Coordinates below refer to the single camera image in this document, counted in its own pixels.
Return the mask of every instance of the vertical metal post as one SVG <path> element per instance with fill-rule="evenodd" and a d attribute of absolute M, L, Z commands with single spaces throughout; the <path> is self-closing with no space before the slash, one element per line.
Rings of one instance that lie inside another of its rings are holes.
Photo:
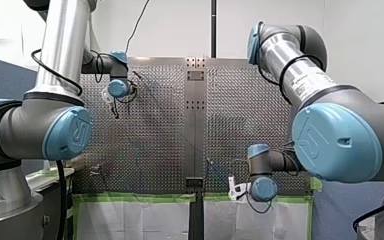
<path fill-rule="evenodd" d="M 206 124 L 205 59 L 187 59 L 185 81 L 186 190 L 195 194 L 189 207 L 189 240 L 204 239 L 203 161 Z"/>
<path fill-rule="evenodd" d="M 217 0 L 211 0 L 211 58 L 217 57 Z"/>

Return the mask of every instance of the white paper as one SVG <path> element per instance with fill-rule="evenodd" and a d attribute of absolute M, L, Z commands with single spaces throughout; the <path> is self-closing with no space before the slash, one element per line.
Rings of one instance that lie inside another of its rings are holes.
<path fill-rule="evenodd" d="M 307 240 L 308 204 L 276 203 L 274 240 Z"/>

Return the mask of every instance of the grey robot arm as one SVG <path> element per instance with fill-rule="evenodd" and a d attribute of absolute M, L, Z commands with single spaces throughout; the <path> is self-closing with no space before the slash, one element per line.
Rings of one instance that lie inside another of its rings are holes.
<path fill-rule="evenodd" d="M 251 31 L 248 61 L 270 73 L 291 104 L 291 157 L 299 170 L 328 181 L 384 181 L 384 103 L 332 80 L 324 72 L 326 59 L 322 38 L 309 27 L 259 23 Z M 285 159 L 267 145 L 251 146 L 248 152 L 251 174 L 291 170 L 276 167 Z M 275 183 L 263 183 L 260 193 L 271 199 L 273 191 L 266 189 Z"/>
<path fill-rule="evenodd" d="M 95 8 L 95 0 L 53 0 L 49 4 L 40 57 L 43 65 L 35 87 L 24 94 L 22 106 L 0 109 L 0 163 L 67 160 L 82 152 L 90 139 L 91 118 L 79 96 L 81 72 L 110 74 L 108 92 L 113 97 L 132 93 L 124 53 L 89 53 L 89 62 L 82 63 L 87 21 Z"/>

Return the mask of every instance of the metal frame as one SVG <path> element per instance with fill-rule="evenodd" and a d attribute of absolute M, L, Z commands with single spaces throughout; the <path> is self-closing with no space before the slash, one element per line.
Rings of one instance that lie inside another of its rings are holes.
<path fill-rule="evenodd" d="M 281 148 L 286 141 L 288 105 L 278 94 L 278 88 L 264 82 L 256 68 L 245 60 L 130 58 L 129 68 L 133 81 L 139 81 L 132 74 L 137 71 L 144 81 L 149 81 L 155 97 L 164 99 L 160 102 L 161 109 L 156 107 L 145 83 L 138 82 L 138 99 L 129 106 L 120 105 L 120 119 L 116 120 L 100 97 L 108 77 L 104 76 L 103 83 L 98 85 L 93 82 L 93 75 L 83 75 L 85 101 L 95 119 L 95 131 L 84 155 L 86 168 L 78 172 L 77 192 L 226 192 L 229 160 L 245 158 L 247 147 L 253 143 L 267 141 L 272 148 Z M 232 118 L 214 121 L 219 113 Z M 236 121 L 236 115 L 243 115 L 240 117 L 249 121 L 246 124 Z M 235 125 L 251 133 L 226 132 Z M 160 135 L 150 135 L 147 131 Z M 146 156 L 135 159 L 129 143 L 135 138 L 143 141 L 145 147 L 161 141 L 163 152 L 155 153 L 148 147 L 141 150 Z M 174 139 L 175 145 L 170 147 L 168 142 L 164 145 L 169 138 Z M 217 144 L 236 147 L 223 148 L 222 154 L 217 155 L 215 152 L 221 151 L 214 148 Z M 215 167 L 207 165 L 207 160 L 214 162 Z M 143 169 L 143 179 L 138 177 L 136 164 Z M 99 166 L 107 187 L 103 186 L 102 177 L 93 173 L 91 176 L 91 171 Z M 239 182 L 247 180 L 246 164 L 232 165 L 232 172 Z M 306 174 L 291 177 L 275 173 L 275 180 L 279 182 L 280 194 L 311 194 Z"/>

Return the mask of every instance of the metal bracket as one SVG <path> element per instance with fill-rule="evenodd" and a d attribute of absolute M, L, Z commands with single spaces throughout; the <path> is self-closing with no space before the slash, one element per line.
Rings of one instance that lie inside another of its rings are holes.
<path fill-rule="evenodd" d="M 188 81 L 204 81 L 204 71 L 188 71 Z"/>
<path fill-rule="evenodd" d="M 204 179 L 202 177 L 187 177 L 186 178 L 186 192 L 197 193 L 202 192 L 204 187 Z"/>

